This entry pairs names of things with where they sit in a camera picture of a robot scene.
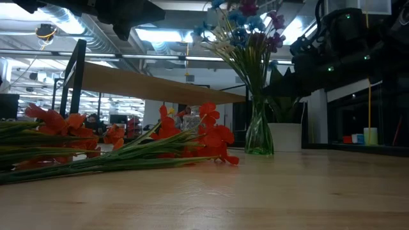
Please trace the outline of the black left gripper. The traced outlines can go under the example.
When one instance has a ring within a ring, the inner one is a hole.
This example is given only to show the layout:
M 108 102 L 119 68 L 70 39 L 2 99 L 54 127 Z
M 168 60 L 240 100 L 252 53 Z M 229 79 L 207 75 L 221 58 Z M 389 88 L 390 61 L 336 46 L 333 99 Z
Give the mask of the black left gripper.
M 149 0 L 96 0 L 97 19 L 111 24 L 116 36 L 127 41 L 130 30 L 165 19 L 166 12 Z

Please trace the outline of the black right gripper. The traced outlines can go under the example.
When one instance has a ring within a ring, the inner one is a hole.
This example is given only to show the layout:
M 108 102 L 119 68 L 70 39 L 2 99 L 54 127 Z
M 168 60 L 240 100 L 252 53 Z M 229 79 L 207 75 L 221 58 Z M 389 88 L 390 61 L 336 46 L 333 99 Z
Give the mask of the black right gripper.
M 329 78 L 327 73 L 329 53 L 324 45 L 315 47 L 312 40 L 302 35 L 290 45 L 290 53 L 293 55 L 291 62 L 294 64 L 295 72 L 292 76 L 295 79 Z

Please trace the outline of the blue artificial flower bunch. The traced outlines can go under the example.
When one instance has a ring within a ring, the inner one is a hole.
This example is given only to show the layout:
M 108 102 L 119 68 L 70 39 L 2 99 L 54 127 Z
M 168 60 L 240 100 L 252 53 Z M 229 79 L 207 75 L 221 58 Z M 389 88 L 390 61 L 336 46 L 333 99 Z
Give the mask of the blue artificial flower bunch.
M 232 0 L 212 0 L 210 11 L 215 14 L 217 21 L 203 22 L 200 26 L 194 28 L 190 34 L 193 46 L 204 48 L 201 45 L 203 41 L 212 42 L 216 40 L 216 37 L 212 33 L 216 27 L 225 31 L 234 30 L 236 28 L 247 29 L 247 19 L 239 10 L 240 3 L 241 0 L 237 3 Z

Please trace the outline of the white artificial flower bunch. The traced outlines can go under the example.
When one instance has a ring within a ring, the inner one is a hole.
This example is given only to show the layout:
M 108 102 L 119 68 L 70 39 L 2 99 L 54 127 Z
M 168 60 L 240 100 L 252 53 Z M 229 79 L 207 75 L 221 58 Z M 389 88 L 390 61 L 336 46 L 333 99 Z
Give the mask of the white artificial flower bunch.
M 214 41 L 202 46 L 222 58 L 241 78 L 252 95 L 260 95 L 266 82 L 270 53 L 265 34 L 250 33 L 244 28 L 225 31 L 216 27 Z

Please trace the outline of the green glass vase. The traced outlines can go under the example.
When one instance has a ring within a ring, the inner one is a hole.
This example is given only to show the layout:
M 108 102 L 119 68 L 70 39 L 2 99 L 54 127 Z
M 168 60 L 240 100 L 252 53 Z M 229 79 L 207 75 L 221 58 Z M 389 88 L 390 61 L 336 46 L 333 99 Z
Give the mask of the green glass vase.
M 252 116 L 246 133 L 245 152 L 251 155 L 273 155 L 274 144 L 265 112 L 266 98 L 252 95 Z

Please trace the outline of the red artificial flower bunch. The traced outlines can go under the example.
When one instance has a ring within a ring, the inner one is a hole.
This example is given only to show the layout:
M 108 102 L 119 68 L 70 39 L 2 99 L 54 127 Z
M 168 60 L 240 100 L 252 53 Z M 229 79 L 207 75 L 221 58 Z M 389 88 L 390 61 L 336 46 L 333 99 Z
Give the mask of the red artificial flower bunch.
M 67 164 L 79 155 L 99 157 L 100 140 L 115 150 L 124 144 L 123 128 L 113 125 L 97 134 L 79 113 L 64 118 L 31 103 L 25 115 L 35 121 L 0 121 L 0 173 Z
M 238 157 L 228 153 L 228 145 L 233 144 L 235 138 L 228 127 L 216 123 L 220 114 L 214 103 L 199 107 L 201 123 L 198 133 L 177 128 L 171 113 L 166 106 L 161 106 L 158 123 L 138 138 L 130 142 L 124 140 L 118 149 L 100 140 L 98 145 L 102 152 L 99 157 L 79 155 L 67 164 L 0 172 L 0 185 L 74 174 L 178 167 L 210 159 L 233 165 L 239 163 Z

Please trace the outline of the long LED light bar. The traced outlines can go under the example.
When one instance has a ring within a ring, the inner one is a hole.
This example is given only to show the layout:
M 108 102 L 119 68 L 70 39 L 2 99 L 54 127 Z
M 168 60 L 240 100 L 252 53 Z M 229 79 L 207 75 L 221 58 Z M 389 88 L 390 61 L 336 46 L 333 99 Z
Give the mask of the long LED light bar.
M 1 57 L 18 57 L 30 58 L 36 56 L 40 59 L 69 59 L 73 52 L 64 51 L 43 51 L 43 50 L 14 50 L 0 49 Z M 211 61 L 224 62 L 220 57 L 204 57 L 204 56 L 166 56 L 166 55 L 149 55 L 149 54 L 105 54 L 105 53 L 85 53 L 85 58 L 88 59 L 149 59 L 149 60 L 164 60 L 164 61 Z

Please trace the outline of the snake plant in white pot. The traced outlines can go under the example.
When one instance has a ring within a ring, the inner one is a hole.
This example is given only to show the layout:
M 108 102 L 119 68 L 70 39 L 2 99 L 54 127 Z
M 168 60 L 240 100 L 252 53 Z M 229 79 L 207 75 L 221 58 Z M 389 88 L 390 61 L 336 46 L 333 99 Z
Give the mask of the snake plant in white pot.
M 266 101 L 275 118 L 268 124 L 274 151 L 301 152 L 306 102 L 297 96 L 267 96 Z

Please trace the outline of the black round ceiling device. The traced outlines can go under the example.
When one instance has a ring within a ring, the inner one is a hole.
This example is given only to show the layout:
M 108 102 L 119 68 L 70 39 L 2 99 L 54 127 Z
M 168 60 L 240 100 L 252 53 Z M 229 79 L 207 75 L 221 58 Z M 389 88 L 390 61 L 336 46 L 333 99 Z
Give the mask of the black round ceiling device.
M 57 32 L 57 28 L 51 24 L 40 24 L 40 27 L 35 29 L 35 35 L 37 38 L 43 41 L 51 41 Z

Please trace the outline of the pale green cup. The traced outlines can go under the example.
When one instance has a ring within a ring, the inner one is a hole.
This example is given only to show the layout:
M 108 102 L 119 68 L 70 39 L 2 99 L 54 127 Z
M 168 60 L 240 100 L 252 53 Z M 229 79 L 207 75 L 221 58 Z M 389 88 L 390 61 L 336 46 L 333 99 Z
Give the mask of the pale green cup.
M 364 144 L 365 145 L 378 145 L 378 129 L 375 127 L 364 128 Z

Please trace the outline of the thin red rod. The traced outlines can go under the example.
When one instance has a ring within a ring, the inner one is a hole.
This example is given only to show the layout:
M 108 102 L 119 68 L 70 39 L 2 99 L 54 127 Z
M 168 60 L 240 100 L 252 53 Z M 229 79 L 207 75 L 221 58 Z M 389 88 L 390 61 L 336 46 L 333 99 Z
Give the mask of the thin red rod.
M 394 134 L 394 139 L 393 139 L 393 142 L 392 142 L 392 146 L 395 146 L 397 144 L 400 129 L 401 129 L 401 126 L 402 126 L 402 121 L 403 121 L 403 116 L 400 115 L 399 121 L 398 121 L 398 124 L 397 124 L 397 127 L 396 127 L 396 131 L 395 131 L 395 134 Z

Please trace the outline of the black monitor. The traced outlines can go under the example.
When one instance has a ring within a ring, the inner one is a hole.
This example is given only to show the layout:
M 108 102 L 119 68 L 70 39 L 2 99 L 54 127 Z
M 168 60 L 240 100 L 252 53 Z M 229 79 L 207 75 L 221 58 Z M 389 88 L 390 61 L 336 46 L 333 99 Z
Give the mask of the black monitor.
M 18 94 L 0 94 L 0 119 L 16 119 L 19 108 Z

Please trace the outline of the wooden shelf black metal frame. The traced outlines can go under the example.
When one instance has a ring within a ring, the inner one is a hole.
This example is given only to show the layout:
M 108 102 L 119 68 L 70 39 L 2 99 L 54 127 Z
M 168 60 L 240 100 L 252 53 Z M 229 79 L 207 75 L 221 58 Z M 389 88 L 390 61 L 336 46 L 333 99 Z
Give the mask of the wooden shelf black metal frame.
M 66 114 L 68 91 L 73 89 L 70 113 L 78 113 L 81 91 L 94 91 L 183 105 L 217 105 L 246 102 L 245 96 L 217 91 L 85 61 L 86 41 L 78 40 L 66 66 L 59 113 Z

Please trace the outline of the black aluminium table frame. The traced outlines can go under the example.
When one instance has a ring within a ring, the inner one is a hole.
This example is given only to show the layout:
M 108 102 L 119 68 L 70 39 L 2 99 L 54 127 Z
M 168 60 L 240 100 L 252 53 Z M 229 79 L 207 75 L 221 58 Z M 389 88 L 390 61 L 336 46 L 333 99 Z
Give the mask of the black aluminium table frame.
M 409 158 L 409 147 L 399 146 L 365 146 L 356 144 L 304 144 L 302 145 L 301 149 L 293 150 L 293 152 L 301 152 L 303 150 L 337 150 Z M 274 151 L 276 153 L 292 152 L 292 150 L 279 150 L 278 147 L 275 147 Z

